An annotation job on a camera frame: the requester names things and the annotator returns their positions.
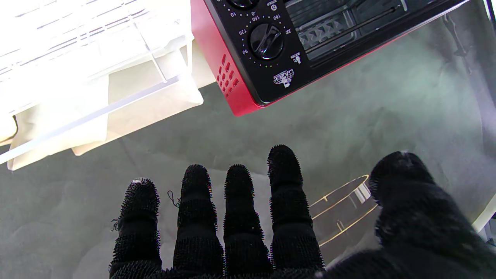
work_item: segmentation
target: white dish rack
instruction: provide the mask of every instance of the white dish rack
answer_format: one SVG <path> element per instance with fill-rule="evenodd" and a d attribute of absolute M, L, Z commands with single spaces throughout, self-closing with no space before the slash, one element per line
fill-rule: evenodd
<path fill-rule="evenodd" d="M 4 1 L 0 3 L 0 26 L 4 27 L 0 30 L 0 98 L 4 100 L 0 115 L 15 115 L 53 97 L 43 91 L 47 82 L 92 80 L 133 63 L 152 60 L 163 80 L 0 154 L 0 164 L 174 84 L 192 70 L 189 1 Z M 186 45 L 187 72 L 166 79 L 155 59 L 178 38 Z"/>

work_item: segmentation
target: oven control panel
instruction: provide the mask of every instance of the oven control panel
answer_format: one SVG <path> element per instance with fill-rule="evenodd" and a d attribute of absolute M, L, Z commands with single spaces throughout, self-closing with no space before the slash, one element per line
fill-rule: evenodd
<path fill-rule="evenodd" d="M 283 0 L 207 1 L 213 3 L 226 45 L 239 59 L 237 66 L 253 84 L 260 105 L 305 84 L 310 63 Z"/>

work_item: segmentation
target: printed logo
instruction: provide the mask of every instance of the printed logo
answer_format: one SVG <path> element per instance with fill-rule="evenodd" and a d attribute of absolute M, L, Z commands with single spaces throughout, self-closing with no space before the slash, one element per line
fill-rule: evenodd
<path fill-rule="evenodd" d="M 295 71 L 293 69 L 286 70 L 286 71 L 274 76 L 274 83 L 275 84 L 284 84 L 284 87 L 288 88 L 291 85 L 291 81 L 292 81 L 294 75 L 295 75 Z"/>

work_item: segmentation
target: black glove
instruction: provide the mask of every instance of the black glove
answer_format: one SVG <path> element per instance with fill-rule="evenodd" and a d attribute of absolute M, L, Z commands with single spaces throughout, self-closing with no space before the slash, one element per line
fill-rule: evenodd
<path fill-rule="evenodd" d="M 149 180 L 134 181 L 118 221 L 110 277 L 168 278 L 493 278 L 496 257 L 422 161 L 395 152 L 371 174 L 371 193 L 382 212 L 376 235 L 382 248 L 359 252 L 323 272 L 298 161 L 286 146 L 268 158 L 272 191 L 271 257 L 253 209 L 248 170 L 232 166 L 225 185 L 225 258 L 215 235 L 217 216 L 205 168 L 185 173 L 174 266 L 163 271 L 157 232 L 158 195 Z"/>

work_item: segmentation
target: finger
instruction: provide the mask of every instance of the finger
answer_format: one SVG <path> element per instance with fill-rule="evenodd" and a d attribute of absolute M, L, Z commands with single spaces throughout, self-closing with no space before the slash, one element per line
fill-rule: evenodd
<path fill-rule="evenodd" d="M 395 152 L 382 159 L 372 170 L 370 191 L 377 204 L 382 206 L 392 201 L 391 195 L 398 190 L 407 191 L 405 187 L 391 184 L 388 181 L 401 178 L 404 181 L 434 185 L 434 179 L 424 163 L 415 154 L 409 152 Z"/>
<path fill-rule="evenodd" d="M 223 250 L 215 234 L 217 214 L 210 201 L 211 193 L 207 170 L 200 165 L 189 166 L 181 188 L 175 269 L 222 274 Z"/>
<path fill-rule="evenodd" d="M 228 276 L 257 274 L 268 277 L 272 272 L 269 252 L 263 244 L 263 231 L 253 208 L 253 183 L 247 168 L 229 168 L 225 184 L 226 217 L 224 243 Z"/>
<path fill-rule="evenodd" d="M 118 219 L 119 237 L 114 248 L 110 277 L 120 268 L 136 261 L 145 261 L 150 272 L 160 270 L 157 215 L 160 200 L 149 179 L 136 179 L 129 185 Z"/>
<path fill-rule="evenodd" d="M 485 244 L 416 155 L 395 152 L 381 160 L 370 190 L 383 207 L 375 233 L 384 247 L 410 244 L 474 266 L 484 263 Z"/>
<path fill-rule="evenodd" d="M 272 258 L 276 269 L 323 269 L 312 229 L 300 165 L 289 147 L 272 148 L 268 158 L 272 191 Z"/>

